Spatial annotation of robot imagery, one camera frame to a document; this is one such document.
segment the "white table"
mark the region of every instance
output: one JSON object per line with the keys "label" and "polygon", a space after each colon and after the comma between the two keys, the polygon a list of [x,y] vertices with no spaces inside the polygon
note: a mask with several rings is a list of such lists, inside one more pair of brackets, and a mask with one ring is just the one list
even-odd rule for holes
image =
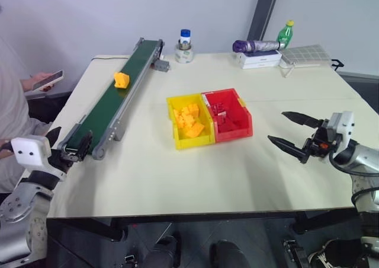
{"label": "white table", "polygon": [[[50,218],[149,216],[228,212],[272,212],[352,206],[351,180],[310,158],[306,165],[280,151],[267,135],[301,147],[313,129],[286,119],[282,111],[329,118],[355,113],[353,138],[379,145],[379,118],[331,68],[239,69],[231,54],[197,55],[187,65],[168,57],[168,73],[149,71],[129,109],[121,142],[102,161],[75,164],[57,186]],[[95,59],[53,127],[62,140],[97,99],[126,59]],[[235,88],[253,116],[254,136],[238,141],[175,149],[166,97]]]}

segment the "robotic hand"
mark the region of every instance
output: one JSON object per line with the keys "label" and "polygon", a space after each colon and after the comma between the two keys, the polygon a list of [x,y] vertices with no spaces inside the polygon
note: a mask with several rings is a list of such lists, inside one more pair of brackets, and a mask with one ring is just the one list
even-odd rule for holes
{"label": "robotic hand", "polygon": [[2,145],[30,175],[0,205],[0,267],[19,267],[47,256],[46,218],[53,190],[72,164],[85,158],[92,141],[89,132],[77,152],[67,155],[51,149],[59,132],[60,127],[46,136],[15,138]]}
{"label": "robotic hand", "polygon": [[361,242],[365,253],[362,259],[366,259],[370,267],[379,267],[379,151],[351,139],[355,126],[352,112],[333,113],[329,120],[317,120],[296,112],[282,114],[295,123],[317,130],[301,149],[285,139],[268,136],[274,145],[303,164],[309,156],[319,157],[350,174],[351,200],[362,220]]}

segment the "plastic bottle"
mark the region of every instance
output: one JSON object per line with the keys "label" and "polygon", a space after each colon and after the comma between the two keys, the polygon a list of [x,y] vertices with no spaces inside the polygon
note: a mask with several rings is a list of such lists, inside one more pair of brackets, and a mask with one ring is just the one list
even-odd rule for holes
{"label": "plastic bottle", "polygon": [[294,25],[294,21],[287,21],[285,27],[279,32],[277,41],[280,43],[284,43],[286,48],[291,41],[292,35],[294,34],[292,30],[292,26]]}

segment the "blue lid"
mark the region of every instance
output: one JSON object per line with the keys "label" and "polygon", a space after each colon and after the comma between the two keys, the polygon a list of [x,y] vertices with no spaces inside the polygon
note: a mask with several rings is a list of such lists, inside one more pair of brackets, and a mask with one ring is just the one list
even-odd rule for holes
{"label": "blue lid", "polygon": [[191,37],[191,31],[189,29],[182,29],[180,31],[181,37]]}

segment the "white wall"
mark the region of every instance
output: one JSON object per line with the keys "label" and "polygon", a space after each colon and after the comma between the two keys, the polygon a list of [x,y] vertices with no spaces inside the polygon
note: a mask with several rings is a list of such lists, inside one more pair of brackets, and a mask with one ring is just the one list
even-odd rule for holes
{"label": "white wall", "polygon": [[30,73],[64,69],[72,89],[98,54],[129,54],[139,37],[172,53],[181,28],[196,52],[231,51],[245,39],[258,0],[0,0],[0,36]]}
{"label": "white wall", "polygon": [[379,0],[277,0],[265,39],[295,21],[290,47],[320,43],[344,72],[379,75]]}

